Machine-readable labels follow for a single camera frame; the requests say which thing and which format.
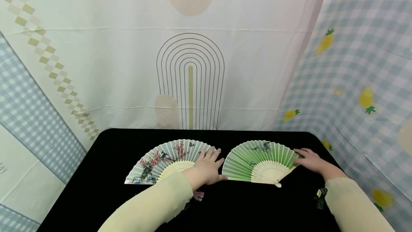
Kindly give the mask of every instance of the green folding fan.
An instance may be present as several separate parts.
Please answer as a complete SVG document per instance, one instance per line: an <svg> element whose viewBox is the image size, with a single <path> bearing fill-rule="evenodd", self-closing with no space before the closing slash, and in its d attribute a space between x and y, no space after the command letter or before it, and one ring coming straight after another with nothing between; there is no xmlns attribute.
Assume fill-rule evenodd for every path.
<svg viewBox="0 0 412 232"><path fill-rule="evenodd" d="M154 185L165 177L193 167L199 152L210 148L195 140L174 140L150 150L132 168L125 184Z"/></svg>
<svg viewBox="0 0 412 232"><path fill-rule="evenodd" d="M268 141L248 141L233 148L223 164L222 174L228 180L253 183L279 183L296 166L293 160L299 155L279 143Z"/></svg>

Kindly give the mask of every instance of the black table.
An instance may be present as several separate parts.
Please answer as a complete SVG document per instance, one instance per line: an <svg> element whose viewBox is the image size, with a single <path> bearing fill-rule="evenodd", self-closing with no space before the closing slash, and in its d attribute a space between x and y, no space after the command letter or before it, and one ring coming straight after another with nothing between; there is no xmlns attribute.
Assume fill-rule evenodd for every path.
<svg viewBox="0 0 412 232"><path fill-rule="evenodd" d="M136 162L155 146L176 139L221 148L221 156L248 140L268 140L310 148L337 165L308 132L109 129L98 136L38 232L97 231L116 208L149 187L124 184ZM339 231L330 211L315 207L314 196L324 185L320 175L302 166L282 180L282 188L222 181L201 188L202 202L191 200L187 210L157 231Z"/></svg>

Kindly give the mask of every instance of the white backdrop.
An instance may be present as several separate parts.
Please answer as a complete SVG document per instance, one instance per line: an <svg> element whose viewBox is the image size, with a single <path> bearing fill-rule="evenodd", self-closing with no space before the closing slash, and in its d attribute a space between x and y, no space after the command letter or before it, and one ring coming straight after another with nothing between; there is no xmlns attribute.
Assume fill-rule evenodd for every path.
<svg viewBox="0 0 412 232"><path fill-rule="evenodd" d="M210 0L202 6L201 0L175 1L28 0L35 12L20 11L28 20L25 26L12 24L16 15L2 2L0 29L86 147L98 132L110 127L269 129L322 0ZM192 12L197 15L187 16ZM32 24L33 17L38 23ZM44 34L22 34L37 27ZM28 37L39 43L30 45ZM158 54L166 50L162 45L168 40L176 49L170 59L163 56L169 67L162 70ZM46 64L39 61L41 56L49 59ZM172 67L168 61L178 64ZM174 93L160 89L165 81L158 72L167 73L178 65L177 78L173 71L168 78L163 74L163 79L166 88L172 79L175 85L170 86L179 88ZM191 92L189 77L184 77L189 66ZM174 102L158 99L156 118L160 94ZM179 99L181 94L186 100ZM174 104L178 110L162 112ZM81 124L80 113L89 114Z"/></svg>

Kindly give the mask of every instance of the light yellow sleeve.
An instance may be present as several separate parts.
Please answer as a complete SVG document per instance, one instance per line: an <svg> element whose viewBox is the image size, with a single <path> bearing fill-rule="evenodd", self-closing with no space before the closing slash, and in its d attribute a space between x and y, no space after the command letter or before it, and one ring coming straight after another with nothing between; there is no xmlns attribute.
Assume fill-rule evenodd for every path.
<svg viewBox="0 0 412 232"><path fill-rule="evenodd" d="M326 181L326 204L342 232L394 232L378 208L350 178Z"/></svg>
<svg viewBox="0 0 412 232"><path fill-rule="evenodd" d="M192 197L187 177L174 173L122 204L98 232L155 231L177 216Z"/></svg>

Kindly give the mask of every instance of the hand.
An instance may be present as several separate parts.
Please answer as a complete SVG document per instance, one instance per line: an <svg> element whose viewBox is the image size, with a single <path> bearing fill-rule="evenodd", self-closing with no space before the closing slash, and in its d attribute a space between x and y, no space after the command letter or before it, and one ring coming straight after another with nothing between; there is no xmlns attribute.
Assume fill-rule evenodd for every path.
<svg viewBox="0 0 412 232"><path fill-rule="evenodd" d="M182 172L189 179L193 191L197 190L202 185L212 185L218 181L227 180L227 176L219 175L219 172L217 171L225 161L223 158L216 161L219 154L220 149L215 151L215 148L212 147L206 153L206 149L203 148L199 153L195 165Z"/></svg>
<svg viewBox="0 0 412 232"><path fill-rule="evenodd" d="M333 178L345 178L346 174L333 164L321 159L319 155L307 148L293 149L296 153L299 153L304 158L295 159L295 164L302 165L313 172L319 173L323 176L325 181Z"/></svg>

